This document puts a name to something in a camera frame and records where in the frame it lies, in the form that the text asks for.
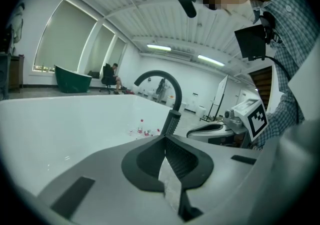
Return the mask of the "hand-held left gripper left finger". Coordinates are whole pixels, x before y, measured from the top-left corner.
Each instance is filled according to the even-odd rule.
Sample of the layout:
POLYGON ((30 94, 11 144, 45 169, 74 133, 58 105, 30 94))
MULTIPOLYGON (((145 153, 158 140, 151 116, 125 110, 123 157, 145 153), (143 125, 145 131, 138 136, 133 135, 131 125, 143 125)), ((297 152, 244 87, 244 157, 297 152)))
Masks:
POLYGON ((94 183, 71 221, 78 225, 179 225, 179 216, 161 192, 133 186, 121 164, 127 152, 150 142, 143 138, 97 151, 54 178, 38 195, 49 207, 78 178, 94 183))

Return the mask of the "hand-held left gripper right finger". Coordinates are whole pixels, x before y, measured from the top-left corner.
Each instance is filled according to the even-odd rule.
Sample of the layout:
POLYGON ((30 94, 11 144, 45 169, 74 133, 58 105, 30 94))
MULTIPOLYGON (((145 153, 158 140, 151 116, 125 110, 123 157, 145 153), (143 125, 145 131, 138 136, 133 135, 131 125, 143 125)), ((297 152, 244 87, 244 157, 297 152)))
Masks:
POLYGON ((249 175, 261 152, 213 145, 177 135, 165 139, 165 156, 180 184, 184 222, 247 222, 253 208, 249 175))

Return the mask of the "person's right forearm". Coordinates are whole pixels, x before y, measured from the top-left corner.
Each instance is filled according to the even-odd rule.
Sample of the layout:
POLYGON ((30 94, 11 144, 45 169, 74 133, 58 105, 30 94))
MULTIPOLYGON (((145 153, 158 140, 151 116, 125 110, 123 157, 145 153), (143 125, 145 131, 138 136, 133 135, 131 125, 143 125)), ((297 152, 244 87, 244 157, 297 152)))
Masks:
POLYGON ((281 96, 275 111, 267 114, 267 119, 268 127, 254 143, 258 149, 261 149, 269 139, 281 136, 286 129, 297 124, 297 107, 294 95, 289 88, 281 96))

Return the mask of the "white bathtub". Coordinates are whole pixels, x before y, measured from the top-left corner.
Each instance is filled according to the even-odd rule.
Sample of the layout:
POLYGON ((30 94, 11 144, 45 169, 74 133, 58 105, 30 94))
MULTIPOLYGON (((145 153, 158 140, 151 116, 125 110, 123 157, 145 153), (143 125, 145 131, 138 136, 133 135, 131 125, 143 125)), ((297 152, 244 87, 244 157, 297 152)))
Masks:
POLYGON ((0 101, 0 154, 14 183, 34 196, 87 156, 164 126, 169 108, 136 95, 0 101))

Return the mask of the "dark green bathtub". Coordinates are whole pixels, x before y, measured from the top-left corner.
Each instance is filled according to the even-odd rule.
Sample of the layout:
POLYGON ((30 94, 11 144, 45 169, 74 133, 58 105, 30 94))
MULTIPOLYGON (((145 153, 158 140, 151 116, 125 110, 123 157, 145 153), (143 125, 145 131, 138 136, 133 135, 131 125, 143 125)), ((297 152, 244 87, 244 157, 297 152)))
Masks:
POLYGON ((92 77, 90 75, 74 72, 60 66, 54 66, 57 86, 62 93, 79 94, 87 93, 92 77))

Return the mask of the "whiteboard on black stand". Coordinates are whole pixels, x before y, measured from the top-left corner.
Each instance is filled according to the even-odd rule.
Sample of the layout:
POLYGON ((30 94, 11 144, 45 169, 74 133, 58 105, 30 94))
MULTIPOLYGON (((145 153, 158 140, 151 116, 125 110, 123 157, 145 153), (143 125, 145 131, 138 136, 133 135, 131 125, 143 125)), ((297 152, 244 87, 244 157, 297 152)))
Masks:
POLYGON ((225 95, 225 90, 226 90, 226 86, 227 86, 227 82, 228 82, 228 79, 229 79, 229 76, 227 75, 218 85, 218 88, 217 88, 217 91, 216 91, 216 95, 212 101, 212 104, 211 104, 211 107, 210 107, 210 110, 208 112, 207 115, 204 115, 200 118, 200 120, 202 121, 205 121, 205 122, 209 122, 209 118, 210 118, 210 115, 211 115, 211 111, 213 110, 213 107, 216 106, 216 110, 215 110, 215 114, 213 116, 213 119, 212 121, 215 121, 217 116, 218 116, 218 113, 219 113, 219 110, 220 110, 220 107, 221 107, 221 104, 222 104, 222 101, 223 101, 223 98, 224 98, 224 95, 225 95))

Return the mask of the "black gooseneck faucet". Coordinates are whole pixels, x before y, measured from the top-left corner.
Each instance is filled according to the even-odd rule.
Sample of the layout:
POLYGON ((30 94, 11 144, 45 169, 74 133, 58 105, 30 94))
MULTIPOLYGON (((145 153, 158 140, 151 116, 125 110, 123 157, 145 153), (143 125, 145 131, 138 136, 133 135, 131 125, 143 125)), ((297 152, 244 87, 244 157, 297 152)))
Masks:
POLYGON ((181 90, 181 87, 180 87, 178 81, 171 74, 169 74, 165 71, 150 70, 150 71, 147 71, 147 72, 143 73, 142 75, 140 75, 134 81, 134 85, 136 85, 138 87, 144 80, 151 78, 151 77, 162 77, 171 83, 171 85, 173 86, 173 89, 175 91, 175 102, 174 102, 172 109, 178 112, 181 107, 181 103, 182 103, 182 90, 181 90))

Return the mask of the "pile of clear plastic bottles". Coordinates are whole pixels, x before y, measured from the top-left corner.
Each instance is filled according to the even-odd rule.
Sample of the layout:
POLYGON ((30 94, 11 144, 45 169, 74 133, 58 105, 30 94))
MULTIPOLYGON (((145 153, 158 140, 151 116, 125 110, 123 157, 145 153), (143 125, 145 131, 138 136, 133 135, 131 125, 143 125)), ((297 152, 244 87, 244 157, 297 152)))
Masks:
POLYGON ((130 129, 128 135, 135 138, 136 140, 148 137, 154 137, 160 135, 161 131, 157 129, 148 129, 145 127, 145 122, 143 119, 140 120, 136 128, 130 129))

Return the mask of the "long ceiling light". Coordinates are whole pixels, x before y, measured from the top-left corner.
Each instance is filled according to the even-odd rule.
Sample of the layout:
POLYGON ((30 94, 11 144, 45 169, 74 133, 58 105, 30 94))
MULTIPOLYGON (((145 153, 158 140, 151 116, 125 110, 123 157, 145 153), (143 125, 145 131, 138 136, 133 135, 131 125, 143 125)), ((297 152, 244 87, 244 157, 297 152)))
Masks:
POLYGON ((200 55, 200 54, 197 56, 197 58, 200 59, 200 60, 215 64, 215 65, 220 66, 220 67, 224 67, 225 66, 225 64, 222 63, 222 62, 216 61, 216 60, 214 60, 212 58, 209 58, 209 57, 206 57, 206 56, 203 56, 203 55, 200 55))
POLYGON ((162 50, 162 51, 167 51, 167 52, 170 52, 172 50, 168 46, 161 46, 161 45, 155 45, 155 44, 147 44, 147 47, 150 49, 162 50))

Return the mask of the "black chest box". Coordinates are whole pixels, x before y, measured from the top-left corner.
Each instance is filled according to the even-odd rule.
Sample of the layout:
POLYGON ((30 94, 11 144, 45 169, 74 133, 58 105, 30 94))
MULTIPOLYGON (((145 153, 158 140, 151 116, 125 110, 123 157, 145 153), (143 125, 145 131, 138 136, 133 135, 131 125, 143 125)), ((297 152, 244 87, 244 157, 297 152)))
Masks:
POLYGON ((234 34, 244 59, 254 61, 265 58, 266 33, 261 24, 236 30, 234 34))

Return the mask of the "black office chair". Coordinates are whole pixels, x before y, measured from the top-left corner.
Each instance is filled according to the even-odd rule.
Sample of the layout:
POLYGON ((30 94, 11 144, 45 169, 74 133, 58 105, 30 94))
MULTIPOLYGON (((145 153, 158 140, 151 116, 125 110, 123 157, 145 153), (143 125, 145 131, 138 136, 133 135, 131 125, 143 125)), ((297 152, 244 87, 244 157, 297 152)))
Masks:
POLYGON ((99 92, 107 92, 108 94, 111 93, 111 91, 115 91, 114 88, 111 88, 111 86, 116 86, 117 82, 116 82, 116 77, 114 75, 114 70, 112 69, 112 67, 107 63, 102 70, 102 79, 101 79, 101 83, 104 85, 104 87, 102 87, 99 92))

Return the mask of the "window with beige blind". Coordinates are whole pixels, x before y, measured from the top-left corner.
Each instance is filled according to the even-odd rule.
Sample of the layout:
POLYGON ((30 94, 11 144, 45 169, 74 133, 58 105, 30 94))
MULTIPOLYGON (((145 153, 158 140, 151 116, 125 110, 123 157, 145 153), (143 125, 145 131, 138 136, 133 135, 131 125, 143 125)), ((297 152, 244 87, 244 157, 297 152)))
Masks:
POLYGON ((33 69, 53 71, 55 66, 77 71, 96 18, 62 0, 48 21, 37 47, 33 69))
POLYGON ((113 64, 120 64, 120 60, 126 45, 126 42, 124 42, 121 38, 117 38, 113 50, 108 59, 108 64, 110 66, 112 66, 113 64))
POLYGON ((114 37, 114 33, 106 26, 102 26, 93 43, 89 59, 86 65, 85 73, 100 72, 106 57, 107 51, 114 37))

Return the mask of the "dark wooden cabinet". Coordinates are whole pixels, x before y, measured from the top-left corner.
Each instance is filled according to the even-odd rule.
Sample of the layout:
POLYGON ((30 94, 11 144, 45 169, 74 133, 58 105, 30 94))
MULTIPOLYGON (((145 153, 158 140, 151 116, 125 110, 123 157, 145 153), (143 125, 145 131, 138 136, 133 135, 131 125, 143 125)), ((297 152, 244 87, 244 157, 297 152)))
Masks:
POLYGON ((8 89, 20 92, 23 88, 24 56, 12 56, 9 66, 8 89))

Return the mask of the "person's checked shirt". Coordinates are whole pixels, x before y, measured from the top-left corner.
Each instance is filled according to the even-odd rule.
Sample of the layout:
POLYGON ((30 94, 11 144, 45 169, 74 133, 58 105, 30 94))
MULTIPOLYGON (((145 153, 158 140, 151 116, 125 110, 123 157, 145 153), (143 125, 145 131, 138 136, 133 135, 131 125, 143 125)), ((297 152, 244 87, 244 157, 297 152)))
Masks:
MULTIPOLYGON (((320 35, 320 25, 306 0, 250 0, 255 20, 263 12, 275 18, 277 40, 270 43, 274 58, 282 64, 276 66, 278 88, 283 94, 290 89, 288 77, 293 77, 307 59, 320 35)), ((296 122, 303 122, 301 109, 296 108, 296 122)))

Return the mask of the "white hanging garment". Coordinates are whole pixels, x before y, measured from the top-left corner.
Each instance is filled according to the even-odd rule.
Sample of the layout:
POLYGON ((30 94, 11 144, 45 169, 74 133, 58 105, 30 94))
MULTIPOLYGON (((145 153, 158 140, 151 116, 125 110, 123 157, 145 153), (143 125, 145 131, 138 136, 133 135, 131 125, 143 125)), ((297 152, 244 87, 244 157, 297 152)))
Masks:
POLYGON ((23 12, 25 10, 25 4, 20 3, 14 11, 13 19, 11 21, 13 29, 13 42, 16 44, 22 38, 22 28, 23 28, 23 12))

